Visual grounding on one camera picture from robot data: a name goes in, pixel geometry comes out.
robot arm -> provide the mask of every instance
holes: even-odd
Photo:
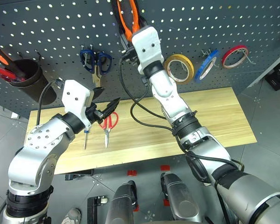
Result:
[[[65,81],[62,102],[66,114],[55,115],[47,123],[36,126],[9,166],[4,224],[50,223],[48,199],[53,192],[51,183],[59,157],[75,134],[84,128],[89,130],[96,121],[101,123],[119,103],[118,98],[102,112],[96,110],[92,100],[103,90],[90,91],[74,80]]]
[[[280,224],[280,192],[259,178],[239,171],[226,149],[199,124],[195,113],[178,95],[175,81],[162,66],[164,58],[155,28],[142,28],[133,34],[132,43],[140,62],[138,71],[149,80],[153,96],[161,104],[173,135],[178,136],[196,179],[212,184],[243,223]]]

shoe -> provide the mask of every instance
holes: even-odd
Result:
[[[80,224],[81,212],[79,209],[71,209],[61,224]]]

tape roll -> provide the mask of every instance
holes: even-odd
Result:
[[[244,50],[245,51],[244,56],[241,59],[239,59],[237,62],[235,62],[234,64],[226,65],[225,63],[226,63],[226,60],[228,59],[228,57],[232,53],[234,53],[234,52],[236,52],[238,50]],[[248,48],[245,45],[238,45],[238,46],[235,46],[234,48],[231,48],[229,51],[227,51],[224,54],[224,56],[222,58],[222,65],[223,65],[223,67],[226,68],[226,69],[233,69],[233,68],[239,66],[247,58],[248,53],[249,53]]]
[[[180,62],[184,65],[184,67],[187,69],[187,77],[184,79],[180,79],[180,78],[176,78],[172,72],[170,71],[170,64],[172,62]],[[164,67],[168,73],[168,75],[173,78],[174,81],[176,81],[177,84],[186,84],[189,81],[192,80],[192,78],[194,77],[194,67],[192,62],[185,56],[185,55],[181,55],[181,54],[174,54],[171,55],[169,58],[166,59]]]
[[[199,83],[206,77],[206,75],[209,73],[211,68],[214,66],[214,63],[216,62],[217,55],[219,54],[218,50],[214,50],[213,52],[208,55],[208,57],[204,60],[200,68],[198,69],[194,80],[195,82]]]

red screwdriver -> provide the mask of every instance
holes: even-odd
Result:
[[[19,78],[25,78],[26,74],[19,69],[19,67],[0,49],[0,63],[2,63],[7,70],[13,72]]]
[[[14,73],[12,73],[6,69],[3,69],[3,68],[0,68],[0,78],[4,79],[5,81],[8,81],[8,82],[16,82],[16,81],[25,80],[24,78],[19,78]]]

yellow tape roll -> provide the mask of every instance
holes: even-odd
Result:
[[[170,64],[174,61],[178,61],[182,64],[184,64],[184,66],[187,68],[188,71],[188,75],[185,79],[179,79],[176,78],[172,72],[170,71]],[[192,78],[194,77],[194,67],[192,62],[185,56],[185,55],[181,55],[181,54],[174,54],[171,55],[169,58],[166,59],[164,67],[168,73],[168,75],[174,79],[174,81],[177,82],[177,84],[186,84],[189,81],[192,80]]]

